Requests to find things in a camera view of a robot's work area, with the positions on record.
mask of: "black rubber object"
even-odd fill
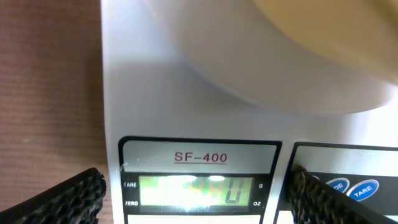
[[[0,213],[0,223],[97,224],[106,194],[104,176],[90,168]]]
[[[396,224],[307,174],[301,166],[289,173],[286,190],[295,224]]]

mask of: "tare button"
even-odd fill
[[[327,183],[330,187],[333,187],[335,190],[340,191],[341,193],[346,192],[349,187],[349,180],[347,178],[335,178],[333,180],[329,180]]]
[[[379,188],[379,182],[377,180],[364,180],[354,185],[348,192],[347,196],[360,202],[374,195]]]

